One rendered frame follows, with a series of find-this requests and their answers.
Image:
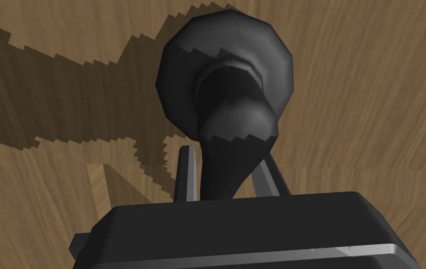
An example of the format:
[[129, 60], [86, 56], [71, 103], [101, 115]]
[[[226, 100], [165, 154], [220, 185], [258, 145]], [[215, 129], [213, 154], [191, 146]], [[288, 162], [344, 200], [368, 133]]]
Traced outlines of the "black round door knob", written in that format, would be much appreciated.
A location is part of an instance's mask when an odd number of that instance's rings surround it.
[[165, 44], [155, 88], [166, 118], [200, 143], [200, 199], [231, 199], [279, 136], [293, 57], [270, 24], [225, 9]]

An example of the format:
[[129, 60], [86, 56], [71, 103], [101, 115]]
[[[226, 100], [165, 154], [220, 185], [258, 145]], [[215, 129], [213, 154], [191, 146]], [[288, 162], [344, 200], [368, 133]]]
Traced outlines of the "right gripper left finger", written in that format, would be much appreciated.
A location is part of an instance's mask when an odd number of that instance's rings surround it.
[[179, 149], [173, 202], [198, 201], [196, 149], [184, 145]]

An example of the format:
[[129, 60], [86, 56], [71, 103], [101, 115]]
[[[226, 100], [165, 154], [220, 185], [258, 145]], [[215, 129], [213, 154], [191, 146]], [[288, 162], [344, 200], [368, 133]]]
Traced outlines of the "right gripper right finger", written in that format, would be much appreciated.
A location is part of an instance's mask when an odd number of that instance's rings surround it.
[[256, 197], [291, 195], [271, 153], [264, 157], [251, 173], [251, 177]]

